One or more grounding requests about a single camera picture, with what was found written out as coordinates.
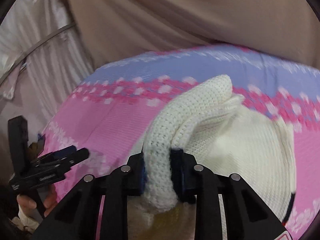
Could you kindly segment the cream sleeve left forearm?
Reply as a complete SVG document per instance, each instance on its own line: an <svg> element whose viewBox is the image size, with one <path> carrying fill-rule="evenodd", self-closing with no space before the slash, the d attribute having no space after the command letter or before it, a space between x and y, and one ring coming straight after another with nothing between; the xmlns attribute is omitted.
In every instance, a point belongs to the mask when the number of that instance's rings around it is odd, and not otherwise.
<svg viewBox="0 0 320 240"><path fill-rule="evenodd" d="M18 215L10 221L21 231L33 233L39 226L39 222L33 218L34 210L24 209L18 206Z"/></svg>

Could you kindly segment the person's left hand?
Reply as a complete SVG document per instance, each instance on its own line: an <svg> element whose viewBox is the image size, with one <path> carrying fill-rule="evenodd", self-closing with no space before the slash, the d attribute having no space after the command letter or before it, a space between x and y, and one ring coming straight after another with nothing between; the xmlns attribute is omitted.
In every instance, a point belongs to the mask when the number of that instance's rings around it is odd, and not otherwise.
<svg viewBox="0 0 320 240"><path fill-rule="evenodd" d="M33 199L28 196L19 194L17 196L17 202L22 212L27 217L34 218L37 204ZM49 213L57 206L57 192L54 184L49 186L48 194L43 202L43 205L46 208L44 212L45 217L48 216Z"/></svg>

